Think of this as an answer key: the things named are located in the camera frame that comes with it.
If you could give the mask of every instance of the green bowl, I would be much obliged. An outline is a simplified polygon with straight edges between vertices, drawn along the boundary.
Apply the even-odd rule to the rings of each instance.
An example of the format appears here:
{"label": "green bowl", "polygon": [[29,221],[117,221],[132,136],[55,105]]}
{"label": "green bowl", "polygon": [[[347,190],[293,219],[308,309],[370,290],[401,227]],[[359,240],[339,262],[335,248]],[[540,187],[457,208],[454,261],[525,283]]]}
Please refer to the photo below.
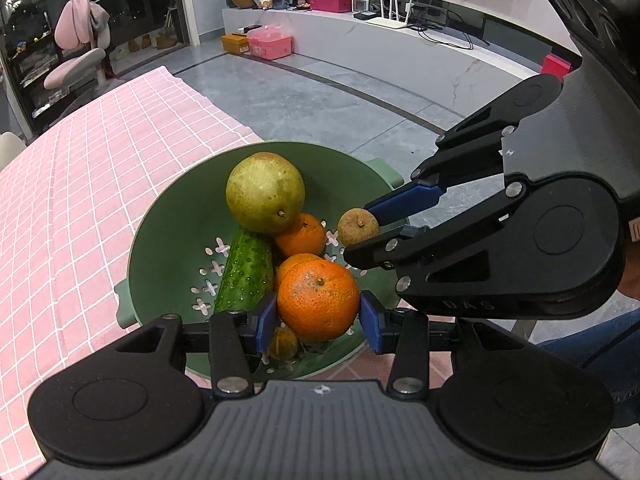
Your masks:
{"label": "green bowl", "polygon": [[[121,327],[145,324],[162,314],[179,314],[184,323],[198,323],[212,313],[238,224],[226,207],[225,186],[238,162],[257,152],[277,153],[291,161],[305,181],[303,210],[324,222],[328,232],[324,257],[349,268],[360,290],[371,290],[385,308],[398,304],[395,274],[382,269],[359,270],[345,264],[344,248],[335,237],[338,220],[402,184],[402,177],[382,160],[361,162],[325,146],[306,142],[260,142],[204,160],[174,181],[146,212],[129,253],[127,278],[116,285],[120,297],[116,317]],[[393,229],[402,222],[385,227]],[[306,353],[293,363],[261,364],[254,373],[267,378],[295,379],[317,374],[355,354],[365,343],[356,320],[349,332],[321,354]],[[209,378],[206,354],[190,354],[187,369]]]}

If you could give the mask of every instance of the person's leg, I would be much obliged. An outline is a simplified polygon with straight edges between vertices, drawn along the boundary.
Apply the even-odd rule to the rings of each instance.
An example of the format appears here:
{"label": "person's leg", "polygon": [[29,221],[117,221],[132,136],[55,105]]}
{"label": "person's leg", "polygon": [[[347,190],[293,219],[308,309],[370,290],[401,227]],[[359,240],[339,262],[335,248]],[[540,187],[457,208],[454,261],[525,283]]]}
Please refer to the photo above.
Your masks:
{"label": "person's leg", "polygon": [[[640,309],[539,346],[565,362],[582,367],[587,359],[635,322],[640,322]],[[587,365],[585,371],[599,379],[613,397],[614,428],[640,422],[640,330],[608,349]]]}

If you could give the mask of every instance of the blue gripper pad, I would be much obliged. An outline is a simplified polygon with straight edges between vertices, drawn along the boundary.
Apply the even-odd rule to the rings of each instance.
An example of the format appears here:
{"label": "blue gripper pad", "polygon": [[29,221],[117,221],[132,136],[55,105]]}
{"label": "blue gripper pad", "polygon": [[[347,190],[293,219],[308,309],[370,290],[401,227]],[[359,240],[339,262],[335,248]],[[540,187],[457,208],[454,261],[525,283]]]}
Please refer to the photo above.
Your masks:
{"label": "blue gripper pad", "polygon": [[360,293],[360,325],[374,354],[383,353],[382,329],[386,327],[386,311],[372,292]]}
{"label": "blue gripper pad", "polygon": [[444,191],[414,180],[380,198],[369,202],[364,209],[376,217],[380,225],[388,225],[435,206]]}
{"label": "blue gripper pad", "polygon": [[276,300],[278,295],[273,292],[267,292],[265,297],[261,301],[266,301],[267,305],[264,309],[258,313],[258,324],[255,330],[255,349],[261,353],[266,354],[273,332],[278,326],[278,311],[276,307]]}

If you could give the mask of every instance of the colander handle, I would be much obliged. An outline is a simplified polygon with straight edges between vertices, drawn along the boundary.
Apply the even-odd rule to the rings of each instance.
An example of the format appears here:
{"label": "colander handle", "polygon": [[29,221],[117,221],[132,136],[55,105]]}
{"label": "colander handle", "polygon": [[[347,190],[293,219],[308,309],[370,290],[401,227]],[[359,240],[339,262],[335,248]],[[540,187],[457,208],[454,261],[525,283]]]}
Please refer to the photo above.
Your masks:
{"label": "colander handle", "polygon": [[120,328],[128,328],[138,322],[136,319],[136,313],[133,310],[133,301],[131,300],[131,293],[129,292],[129,279],[125,278],[120,283],[117,283],[113,290],[120,298],[118,310],[116,311],[116,321]]}
{"label": "colander handle", "polygon": [[373,171],[381,176],[393,189],[404,184],[404,178],[381,158],[372,158],[365,162]]}

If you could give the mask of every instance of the red box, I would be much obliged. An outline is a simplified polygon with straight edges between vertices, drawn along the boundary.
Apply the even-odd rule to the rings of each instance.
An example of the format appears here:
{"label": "red box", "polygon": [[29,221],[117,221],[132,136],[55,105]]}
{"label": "red box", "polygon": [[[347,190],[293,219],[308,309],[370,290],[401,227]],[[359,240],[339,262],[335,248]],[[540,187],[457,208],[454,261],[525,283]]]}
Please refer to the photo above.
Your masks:
{"label": "red box", "polygon": [[351,0],[309,0],[311,10],[325,12],[350,12]]}
{"label": "red box", "polygon": [[258,40],[248,35],[249,53],[263,59],[279,59],[291,54],[291,36],[277,40]]}
{"label": "red box", "polygon": [[553,74],[558,79],[562,79],[569,72],[571,72],[571,63],[556,56],[555,54],[549,54],[545,57],[542,63],[541,74]]}

